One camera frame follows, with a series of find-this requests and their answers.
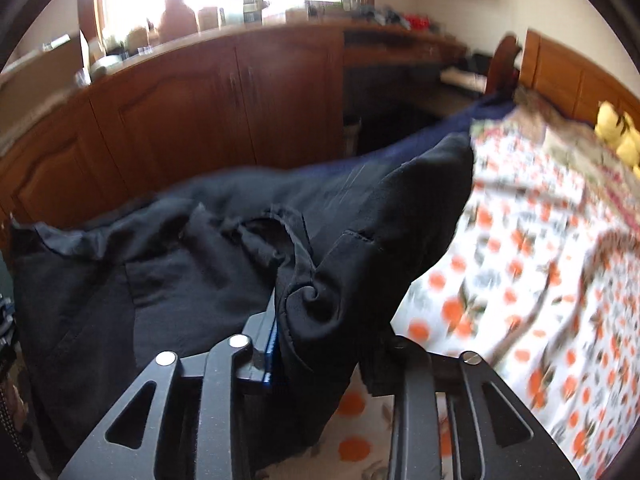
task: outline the wooden cabinet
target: wooden cabinet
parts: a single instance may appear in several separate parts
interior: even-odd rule
[[[0,206],[18,221],[68,228],[128,198],[86,100],[50,115],[0,160]]]
[[[265,30],[238,44],[255,159],[296,168],[342,150],[342,33]]]
[[[91,102],[135,196],[255,164],[231,40],[146,60],[105,81]]]

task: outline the brown bottle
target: brown bottle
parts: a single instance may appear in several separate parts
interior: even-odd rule
[[[160,43],[196,34],[197,31],[196,14],[183,0],[164,0],[164,12],[158,27]]]

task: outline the triangular cutout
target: triangular cutout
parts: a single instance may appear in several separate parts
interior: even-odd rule
[[[139,389],[136,396],[107,430],[105,437],[109,442],[129,449],[140,448],[155,392],[156,383],[152,381],[145,383]]]
[[[482,392],[491,417],[496,444],[509,447],[533,437],[529,426],[520,418],[493,383],[483,383]]]

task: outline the red object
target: red object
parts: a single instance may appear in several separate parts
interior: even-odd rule
[[[405,14],[404,18],[411,25],[412,30],[426,30],[431,26],[427,16],[419,16],[418,14]]]

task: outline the silver bolt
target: silver bolt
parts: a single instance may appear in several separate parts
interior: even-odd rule
[[[462,360],[468,365],[479,365],[482,362],[482,358],[475,352],[464,352]]]
[[[249,344],[249,338],[244,334],[236,334],[229,338],[229,346],[233,348],[242,348]]]
[[[177,359],[177,355],[173,352],[160,352],[156,356],[156,363],[160,366],[168,366],[174,364],[174,361]]]

